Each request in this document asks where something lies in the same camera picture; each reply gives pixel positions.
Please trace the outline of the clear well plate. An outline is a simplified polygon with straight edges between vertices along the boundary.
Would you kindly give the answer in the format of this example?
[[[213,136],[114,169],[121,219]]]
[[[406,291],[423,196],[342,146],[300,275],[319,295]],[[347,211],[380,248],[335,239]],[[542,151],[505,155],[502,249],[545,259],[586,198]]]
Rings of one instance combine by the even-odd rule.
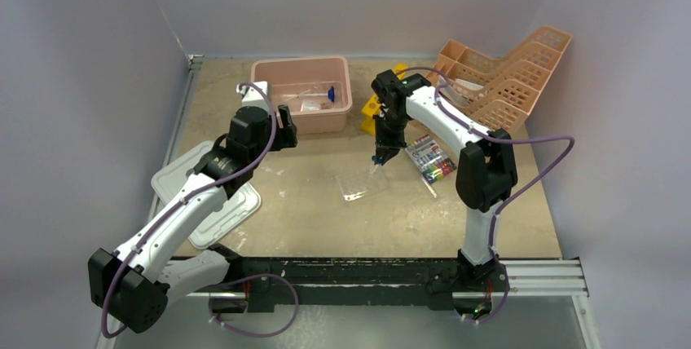
[[[348,174],[337,175],[335,180],[346,202],[369,197],[378,192],[383,192],[388,187],[387,178],[379,165]]]

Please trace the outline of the small white plastic bag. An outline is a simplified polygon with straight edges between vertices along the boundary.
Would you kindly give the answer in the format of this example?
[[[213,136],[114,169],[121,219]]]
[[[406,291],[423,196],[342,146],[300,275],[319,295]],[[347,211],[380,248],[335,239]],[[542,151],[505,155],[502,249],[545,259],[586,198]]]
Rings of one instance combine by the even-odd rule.
[[[301,102],[301,107],[300,111],[301,112],[314,112],[314,111],[319,111],[322,109],[322,104],[320,102],[311,100],[311,99],[304,99]]]

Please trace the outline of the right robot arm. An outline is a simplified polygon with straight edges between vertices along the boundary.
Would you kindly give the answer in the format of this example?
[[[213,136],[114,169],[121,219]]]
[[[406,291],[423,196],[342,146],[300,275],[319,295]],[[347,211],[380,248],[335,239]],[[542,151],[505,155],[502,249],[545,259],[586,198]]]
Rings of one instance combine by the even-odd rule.
[[[479,288],[499,264],[496,226],[517,185],[510,134],[473,123],[419,73],[401,79],[385,70],[376,75],[371,87],[381,106],[373,118],[375,164],[383,166],[405,148],[410,121],[426,126],[458,157],[456,191],[467,214],[457,277],[465,288]]]

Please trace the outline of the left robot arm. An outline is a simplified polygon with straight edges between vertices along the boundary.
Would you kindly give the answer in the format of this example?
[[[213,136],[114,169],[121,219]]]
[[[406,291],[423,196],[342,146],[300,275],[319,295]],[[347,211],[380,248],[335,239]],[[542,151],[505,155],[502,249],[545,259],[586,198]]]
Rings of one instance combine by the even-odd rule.
[[[176,249],[211,214],[219,211],[253,177],[269,152],[297,146],[297,128],[285,105],[243,106],[228,133],[194,166],[178,195],[142,230],[113,252],[96,250],[87,263],[92,302],[101,308],[101,334],[150,329],[175,300],[207,286],[232,291],[251,281],[242,258],[223,246],[170,265]]]

